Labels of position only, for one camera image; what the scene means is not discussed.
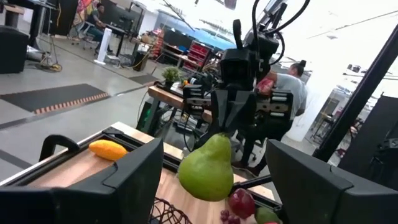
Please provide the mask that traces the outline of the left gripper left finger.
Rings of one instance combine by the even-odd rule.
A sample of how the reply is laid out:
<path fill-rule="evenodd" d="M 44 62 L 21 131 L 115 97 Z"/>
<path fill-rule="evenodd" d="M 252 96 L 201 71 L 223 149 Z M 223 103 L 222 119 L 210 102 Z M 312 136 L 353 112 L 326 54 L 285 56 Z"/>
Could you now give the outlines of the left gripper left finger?
<path fill-rule="evenodd" d="M 68 187 L 0 189 L 0 224 L 148 224 L 162 172 L 155 138 Z"/>

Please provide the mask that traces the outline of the orange mango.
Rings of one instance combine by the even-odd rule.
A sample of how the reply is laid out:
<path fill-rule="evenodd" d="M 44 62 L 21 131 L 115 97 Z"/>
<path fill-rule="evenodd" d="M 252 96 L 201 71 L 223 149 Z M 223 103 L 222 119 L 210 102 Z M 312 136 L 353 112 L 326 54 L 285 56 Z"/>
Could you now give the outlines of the orange mango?
<path fill-rule="evenodd" d="M 122 145 L 104 139 L 90 143 L 88 148 L 97 156 L 110 161 L 116 161 L 128 153 Z"/>

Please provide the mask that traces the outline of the small green fruit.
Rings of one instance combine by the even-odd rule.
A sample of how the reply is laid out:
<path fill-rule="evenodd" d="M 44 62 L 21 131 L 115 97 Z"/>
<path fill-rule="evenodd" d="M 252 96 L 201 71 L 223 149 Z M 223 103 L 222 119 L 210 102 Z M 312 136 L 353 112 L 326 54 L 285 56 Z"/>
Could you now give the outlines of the small green fruit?
<path fill-rule="evenodd" d="M 264 224 L 265 222 L 279 222 L 279 217 L 271 210 L 265 207 L 256 209 L 255 219 L 257 224 Z"/>

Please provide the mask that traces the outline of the green pear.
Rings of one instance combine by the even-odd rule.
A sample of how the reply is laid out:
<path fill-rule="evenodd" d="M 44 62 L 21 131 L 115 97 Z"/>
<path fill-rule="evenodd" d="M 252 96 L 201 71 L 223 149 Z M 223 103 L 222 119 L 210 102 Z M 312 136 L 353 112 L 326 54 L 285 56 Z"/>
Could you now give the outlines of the green pear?
<path fill-rule="evenodd" d="M 197 199 L 209 202 L 225 199 L 234 184 L 229 137 L 215 134 L 187 155 L 179 165 L 178 179 Z"/>

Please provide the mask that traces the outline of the dark red apple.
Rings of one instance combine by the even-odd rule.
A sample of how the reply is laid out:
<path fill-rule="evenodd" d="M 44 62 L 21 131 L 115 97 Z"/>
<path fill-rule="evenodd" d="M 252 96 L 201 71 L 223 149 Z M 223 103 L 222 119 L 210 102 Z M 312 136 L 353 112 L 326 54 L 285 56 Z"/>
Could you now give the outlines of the dark red apple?
<path fill-rule="evenodd" d="M 235 190 L 228 199 L 231 211 L 242 219 L 247 219 L 256 211 L 252 195 L 245 189 Z"/>

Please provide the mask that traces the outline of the dark red grapes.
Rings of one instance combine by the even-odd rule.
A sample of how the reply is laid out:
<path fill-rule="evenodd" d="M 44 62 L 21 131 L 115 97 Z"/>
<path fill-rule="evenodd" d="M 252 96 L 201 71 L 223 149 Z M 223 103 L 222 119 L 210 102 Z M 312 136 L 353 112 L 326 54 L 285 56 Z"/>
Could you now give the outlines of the dark red grapes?
<path fill-rule="evenodd" d="M 222 210 L 220 212 L 220 220 L 223 224 L 240 224 L 240 218 L 229 210 Z"/>

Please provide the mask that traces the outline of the wooden workbench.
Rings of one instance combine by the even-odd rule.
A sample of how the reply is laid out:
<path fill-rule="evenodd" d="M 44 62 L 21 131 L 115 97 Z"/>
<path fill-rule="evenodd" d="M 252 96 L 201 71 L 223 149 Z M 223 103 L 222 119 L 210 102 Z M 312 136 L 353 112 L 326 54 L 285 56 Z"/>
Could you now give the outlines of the wooden workbench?
<path fill-rule="evenodd" d="M 177 109 L 185 109 L 186 104 L 183 98 L 174 95 L 173 93 L 169 93 L 165 90 L 162 90 L 161 88 L 158 88 L 155 85 L 152 85 L 148 88 L 148 94 L 149 96 L 153 97 L 153 105 L 151 106 L 150 110 L 150 115 L 148 118 L 148 122 L 146 125 L 152 124 L 156 118 L 156 111 L 158 109 L 159 103 L 164 102 L 171 107 L 175 107 Z"/>

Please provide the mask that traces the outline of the small potted green plant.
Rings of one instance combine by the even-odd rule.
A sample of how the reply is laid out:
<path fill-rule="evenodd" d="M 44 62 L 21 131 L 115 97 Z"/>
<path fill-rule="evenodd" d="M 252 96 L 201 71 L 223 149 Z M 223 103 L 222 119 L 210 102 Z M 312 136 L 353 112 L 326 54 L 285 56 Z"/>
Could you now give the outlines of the small potted green plant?
<path fill-rule="evenodd" d="M 182 76 L 180 70 L 177 67 L 167 67 L 162 72 L 162 76 L 165 79 L 164 85 L 167 88 L 171 88 L 174 83 L 181 82 Z"/>

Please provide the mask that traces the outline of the red parts bin rack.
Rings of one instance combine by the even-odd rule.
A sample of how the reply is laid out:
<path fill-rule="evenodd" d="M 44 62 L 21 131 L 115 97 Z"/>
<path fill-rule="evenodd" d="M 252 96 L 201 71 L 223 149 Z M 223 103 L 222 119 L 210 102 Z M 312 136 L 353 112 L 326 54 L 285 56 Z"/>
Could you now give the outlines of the red parts bin rack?
<path fill-rule="evenodd" d="M 184 60 L 183 68 L 187 70 L 199 70 L 206 64 L 208 56 L 213 48 L 193 40 L 187 52 L 187 59 Z"/>

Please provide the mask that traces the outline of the person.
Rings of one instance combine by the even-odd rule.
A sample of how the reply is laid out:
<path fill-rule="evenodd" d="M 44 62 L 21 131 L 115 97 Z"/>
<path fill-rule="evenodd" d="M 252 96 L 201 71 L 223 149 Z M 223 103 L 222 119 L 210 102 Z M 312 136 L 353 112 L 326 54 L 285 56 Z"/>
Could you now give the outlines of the person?
<path fill-rule="evenodd" d="M 249 156 L 254 147 L 254 141 L 259 139 L 275 139 L 280 141 L 287 131 L 292 127 L 293 120 L 297 116 L 301 116 L 305 112 L 307 103 L 307 87 L 301 80 L 306 61 L 301 60 L 299 63 L 294 63 L 290 66 L 287 73 L 276 73 L 270 71 L 266 78 L 274 82 L 276 90 L 288 90 L 293 94 L 292 110 L 290 119 L 285 121 L 268 120 L 262 125 L 258 125 L 254 129 L 254 134 L 245 140 L 243 156 L 240 161 L 232 162 L 231 165 L 235 169 L 242 169 L 248 171 L 251 175 L 257 177 L 261 170 L 267 165 L 266 158 L 263 157 L 261 161 L 254 167 L 248 165 Z"/>
<path fill-rule="evenodd" d="M 93 35 L 93 41 L 98 42 L 97 47 L 95 48 L 95 52 L 98 53 L 103 35 L 104 35 L 104 29 L 106 28 L 106 25 L 104 22 L 100 20 L 100 16 L 104 13 L 104 6 L 99 2 L 96 5 L 96 9 L 93 10 L 93 12 L 88 16 L 87 22 L 92 24 L 88 30 L 87 33 Z"/>

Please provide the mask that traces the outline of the small black floor mat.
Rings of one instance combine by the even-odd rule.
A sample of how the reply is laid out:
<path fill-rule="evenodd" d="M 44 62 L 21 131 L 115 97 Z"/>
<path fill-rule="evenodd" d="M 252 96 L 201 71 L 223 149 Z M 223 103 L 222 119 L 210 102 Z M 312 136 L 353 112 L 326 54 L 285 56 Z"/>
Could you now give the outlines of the small black floor mat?
<path fill-rule="evenodd" d="M 153 85 L 155 82 L 159 81 L 158 78 L 152 76 L 152 75 L 140 75 L 140 76 L 134 76 L 134 77 L 130 77 L 130 80 L 139 83 L 141 85 L 144 86 L 151 86 Z"/>

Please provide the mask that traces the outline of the black bin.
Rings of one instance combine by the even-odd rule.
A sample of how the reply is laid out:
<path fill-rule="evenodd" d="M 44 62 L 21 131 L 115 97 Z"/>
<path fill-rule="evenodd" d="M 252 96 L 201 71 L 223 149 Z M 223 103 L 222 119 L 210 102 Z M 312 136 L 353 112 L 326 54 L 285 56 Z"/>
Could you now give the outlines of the black bin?
<path fill-rule="evenodd" d="M 148 57 L 149 54 L 147 52 L 137 51 L 132 63 L 132 68 L 138 72 L 143 71 L 146 67 Z"/>

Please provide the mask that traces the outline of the black box cabinet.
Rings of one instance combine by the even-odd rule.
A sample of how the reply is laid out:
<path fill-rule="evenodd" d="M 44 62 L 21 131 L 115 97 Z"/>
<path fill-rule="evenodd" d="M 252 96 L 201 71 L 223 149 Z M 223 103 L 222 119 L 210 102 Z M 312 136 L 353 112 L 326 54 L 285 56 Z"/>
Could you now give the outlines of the black box cabinet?
<path fill-rule="evenodd" d="M 0 26 L 0 74 L 21 73 L 29 36 L 11 26 Z"/>

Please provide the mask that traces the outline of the wooden desk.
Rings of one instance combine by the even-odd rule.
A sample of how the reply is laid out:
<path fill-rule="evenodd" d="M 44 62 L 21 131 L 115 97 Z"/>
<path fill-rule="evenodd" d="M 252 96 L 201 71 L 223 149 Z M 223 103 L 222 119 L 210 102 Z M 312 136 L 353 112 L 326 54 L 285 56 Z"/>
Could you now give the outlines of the wooden desk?
<path fill-rule="evenodd" d="M 19 16 L 24 14 L 24 10 L 12 4 L 0 3 L 0 13 L 3 12 L 5 13 L 4 24 L 17 28 Z"/>

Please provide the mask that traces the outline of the black frame post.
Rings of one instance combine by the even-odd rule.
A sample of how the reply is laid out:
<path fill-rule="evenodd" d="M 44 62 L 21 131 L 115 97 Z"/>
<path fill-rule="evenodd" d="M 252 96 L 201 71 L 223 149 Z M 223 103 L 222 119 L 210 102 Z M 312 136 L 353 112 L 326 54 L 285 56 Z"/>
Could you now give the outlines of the black frame post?
<path fill-rule="evenodd" d="M 372 62 L 367 73 L 347 102 L 340 117 L 331 127 L 325 140 L 313 153 L 313 157 L 328 162 L 347 130 L 355 121 L 366 102 L 374 93 L 389 68 L 398 57 L 398 24 Z"/>

